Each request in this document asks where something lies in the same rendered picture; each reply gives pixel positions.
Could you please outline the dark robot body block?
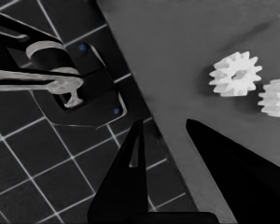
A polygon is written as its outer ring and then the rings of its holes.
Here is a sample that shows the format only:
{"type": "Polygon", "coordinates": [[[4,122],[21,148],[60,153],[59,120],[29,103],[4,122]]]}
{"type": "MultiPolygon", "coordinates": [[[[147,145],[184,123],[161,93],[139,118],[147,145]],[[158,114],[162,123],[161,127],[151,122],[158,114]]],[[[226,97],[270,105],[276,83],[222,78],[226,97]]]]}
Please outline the dark robot body block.
{"type": "Polygon", "coordinates": [[[127,113],[99,52],[90,52],[91,71],[81,74],[59,38],[0,12],[0,91],[31,91],[54,125],[101,128],[127,113]]]}

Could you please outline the small white toothed gear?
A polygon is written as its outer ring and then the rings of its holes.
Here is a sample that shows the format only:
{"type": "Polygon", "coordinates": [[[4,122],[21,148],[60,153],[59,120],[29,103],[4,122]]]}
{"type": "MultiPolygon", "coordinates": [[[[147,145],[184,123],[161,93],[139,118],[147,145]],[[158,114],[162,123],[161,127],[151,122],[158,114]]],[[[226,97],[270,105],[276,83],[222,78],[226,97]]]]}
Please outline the small white toothed gear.
{"type": "Polygon", "coordinates": [[[264,92],[259,94],[261,100],[258,105],[262,106],[261,111],[268,116],[280,118],[280,79],[271,80],[263,86],[264,92]]]}
{"type": "Polygon", "coordinates": [[[256,89],[256,82],[261,81],[262,66],[257,65],[258,60],[249,51],[237,51],[215,63],[215,70],[209,73],[213,92],[221,97],[247,96],[256,89]]]}

